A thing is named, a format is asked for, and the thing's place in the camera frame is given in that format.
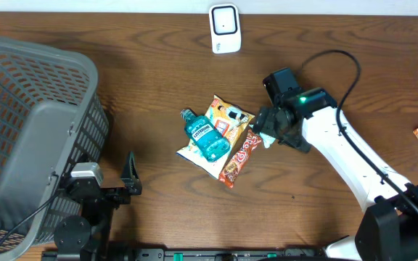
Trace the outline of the green white packet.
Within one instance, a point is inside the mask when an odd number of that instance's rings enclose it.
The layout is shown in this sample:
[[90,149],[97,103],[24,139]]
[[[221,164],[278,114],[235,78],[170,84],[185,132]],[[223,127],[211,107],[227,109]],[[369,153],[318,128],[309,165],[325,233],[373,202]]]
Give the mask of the green white packet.
[[265,149],[268,149],[276,141],[276,139],[274,137],[269,136],[265,133],[259,133],[259,136],[263,140],[263,145],[264,145]]

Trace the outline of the orange red candy bar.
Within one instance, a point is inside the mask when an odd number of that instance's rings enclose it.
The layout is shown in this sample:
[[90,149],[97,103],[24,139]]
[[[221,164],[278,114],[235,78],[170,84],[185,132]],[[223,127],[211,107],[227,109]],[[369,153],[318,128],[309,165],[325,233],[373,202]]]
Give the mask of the orange red candy bar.
[[253,153],[253,150],[255,150],[262,141],[262,138],[258,134],[249,130],[242,146],[219,173],[218,179],[229,188],[232,188],[236,178]]

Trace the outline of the yellow white snack bag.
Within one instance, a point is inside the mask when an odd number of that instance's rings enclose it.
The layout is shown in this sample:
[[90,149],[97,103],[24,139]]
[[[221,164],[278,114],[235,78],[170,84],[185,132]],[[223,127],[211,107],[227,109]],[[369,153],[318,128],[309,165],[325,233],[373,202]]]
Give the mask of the yellow white snack bag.
[[188,137],[189,144],[178,150],[176,154],[201,167],[213,178],[217,178],[228,160],[234,145],[236,145],[248,123],[254,118],[254,115],[224,101],[217,95],[213,97],[212,103],[203,115],[211,121],[223,137],[228,139],[230,143],[229,152],[215,162],[208,162],[194,142]]

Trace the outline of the blue Listerine mouthwash bottle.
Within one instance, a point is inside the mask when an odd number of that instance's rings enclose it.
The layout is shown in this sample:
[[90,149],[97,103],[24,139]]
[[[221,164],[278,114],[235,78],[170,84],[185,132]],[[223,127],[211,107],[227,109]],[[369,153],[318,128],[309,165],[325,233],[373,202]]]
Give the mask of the blue Listerine mouthwash bottle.
[[196,115],[191,109],[183,109],[181,117],[186,125],[184,131],[201,151],[208,162],[215,162],[227,154],[230,143],[204,115]]

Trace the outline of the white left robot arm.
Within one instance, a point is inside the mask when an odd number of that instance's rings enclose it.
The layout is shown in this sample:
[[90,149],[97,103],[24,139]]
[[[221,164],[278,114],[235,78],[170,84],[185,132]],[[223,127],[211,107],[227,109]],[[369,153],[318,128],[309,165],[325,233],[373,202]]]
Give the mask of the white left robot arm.
[[104,177],[96,162],[79,162],[65,182],[65,195],[81,205],[81,213],[62,219],[54,230],[56,260],[134,260],[125,243],[110,242],[114,211],[142,193],[134,153],[129,152],[120,175],[123,185],[102,188]]

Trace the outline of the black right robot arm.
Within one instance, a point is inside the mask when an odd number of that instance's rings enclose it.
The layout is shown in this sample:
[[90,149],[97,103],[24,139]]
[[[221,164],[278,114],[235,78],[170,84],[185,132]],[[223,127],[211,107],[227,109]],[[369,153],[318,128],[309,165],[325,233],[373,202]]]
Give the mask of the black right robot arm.
[[360,137],[323,89],[303,90],[291,69],[263,79],[272,105],[261,107],[256,134],[307,153],[317,149],[345,181],[364,213],[355,236],[324,248],[328,260],[418,260],[418,185],[390,167]]

